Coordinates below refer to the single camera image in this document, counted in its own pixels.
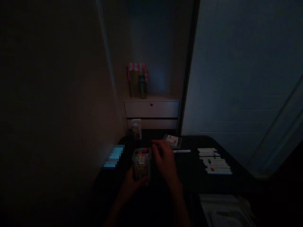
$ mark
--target label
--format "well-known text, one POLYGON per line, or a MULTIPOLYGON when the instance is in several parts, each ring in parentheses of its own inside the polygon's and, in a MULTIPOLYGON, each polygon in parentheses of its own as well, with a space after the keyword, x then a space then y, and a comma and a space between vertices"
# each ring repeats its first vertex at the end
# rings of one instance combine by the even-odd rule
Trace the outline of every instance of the label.
POLYGON ((147 175, 147 168, 146 166, 138 166, 137 167, 137 173, 138 173, 138 177, 141 178, 143 176, 147 175))
POLYGON ((175 145, 177 145, 177 143, 178 143, 178 137, 175 137, 175 136, 168 135, 166 140, 168 142, 174 143, 175 145))

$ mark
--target marker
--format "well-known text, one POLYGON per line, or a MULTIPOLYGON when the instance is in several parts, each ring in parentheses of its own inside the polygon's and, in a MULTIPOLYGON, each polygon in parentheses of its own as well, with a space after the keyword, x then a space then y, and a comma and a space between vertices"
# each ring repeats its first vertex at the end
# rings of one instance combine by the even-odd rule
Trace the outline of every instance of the marker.
POLYGON ((212 150, 208 150, 208 151, 207 150, 203 150, 203 151, 199 151, 199 153, 200 154, 204 154, 204 153, 213 153, 213 154, 216 153, 216 154, 218 154, 218 152, 212 151, 212 150))
POLYGON ((207 166, 205 168, 205 170, 212 170, 214 171, 214 169, 219 169, 219 170, 226 170, 226 171, 230 171, 230 166, 207 166))
POLYGON ((215 163, 215 162, 226 162, 225 159, 209 159, 209 160, 207 160, 207 159, 203 159, 203 161, 207 161, 207 162, 210 161, 210 162, 213 162, 213 163, 215 163))
POLYGON ((212 150, 212 151, 217 151, 216 148, 198 148, 198 151, 202 150, 212 150))
POLYGON ((222 174, 222 175, 232 175, 233 173, 230 172, 213 172, 213 171, 206 171, 208 174, 222 174))
POLYGON ((190 153, 191 150, 174 150, 174 153, 190 153))
POLYGON ((228 166, 228 164, 226 162, 203 162, 204 165, 206 166, 228 166))
POLYGON ((212 157, 212 156, 221 156, 218 153, 199 153, 200 157, 212 157))
POLYGON ((221 159, 221 157, 199 157, 200 160, 221 159))

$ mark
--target dark table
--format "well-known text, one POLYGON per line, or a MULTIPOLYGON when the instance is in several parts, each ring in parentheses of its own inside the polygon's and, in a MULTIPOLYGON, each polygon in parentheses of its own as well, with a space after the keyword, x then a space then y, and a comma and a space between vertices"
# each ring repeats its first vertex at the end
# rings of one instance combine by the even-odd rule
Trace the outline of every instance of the dark table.
MULTIPOLYGON (((140 147, 151 147, 151 140, 162 139, 164 134, 174 135, 174 132, 146 130, 143 131, 141 141, 134 141, 131 134, 120 140, 119 144, 125 145, 125 150, 116 169, 101 170, 94 183, 94 190, 99 194, 106 195, 104 199, 105 210, 108 210, 120 189, 125 172, 132 164, 131 158, 134 150, 140 147)), ((261 191, 259 182, 211 137, 182 136, 181 149, 191 150, 191 153, 175 154, 175 162, 179 179, 183 184, 187 208, 193 222, 196 222, 195 220, 199 219, 201 215, 201 210, 197 214, 197 209, 200 209, 197 193, 245 195, 261 191), (231 166, 232 175, 209 175, 206 173, 203 161, 199 159, 197 148, 213 147, 218 150, 221 157, 231 166)), ((132 220, 130 217, 136 211, 154 212, 153 209, 157 209, 157 213, 163 214, 167 210, 171 210, 169 191, 157 169, 153 155, 150 186, 141 188, 129 204, 126 205, 125 209, 123 219, 128 221, 132 220)), ((163 218, 161 220, 163 225, 170 224, 170 220, 163 221, 163 218)))

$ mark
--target small box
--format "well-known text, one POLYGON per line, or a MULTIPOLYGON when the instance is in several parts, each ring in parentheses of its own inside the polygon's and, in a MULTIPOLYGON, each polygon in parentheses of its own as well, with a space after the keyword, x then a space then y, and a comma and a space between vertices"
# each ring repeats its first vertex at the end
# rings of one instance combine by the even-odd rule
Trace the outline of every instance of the small box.
POLYGON ((170 145, 170 147, 173 150, 181 148, 181 143, 182 143, 182 138, 181 137, 175 137, 175 136, 172 136, 172 135, 165 134, 163 139, 167 141, 167 143, 170 145))

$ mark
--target plastic marker case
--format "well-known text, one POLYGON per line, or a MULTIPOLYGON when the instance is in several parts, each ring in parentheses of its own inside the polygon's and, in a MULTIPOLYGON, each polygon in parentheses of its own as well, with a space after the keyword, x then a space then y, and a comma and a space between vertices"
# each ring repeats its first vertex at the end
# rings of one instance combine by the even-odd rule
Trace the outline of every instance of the plastic marker case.
POLYGON ((151 148, 137 148, 135 149, 132 157, 134 163, 134 171, 136 180, 141 179, 144 176, 148 176, 149 182, 151 180, 151 148))

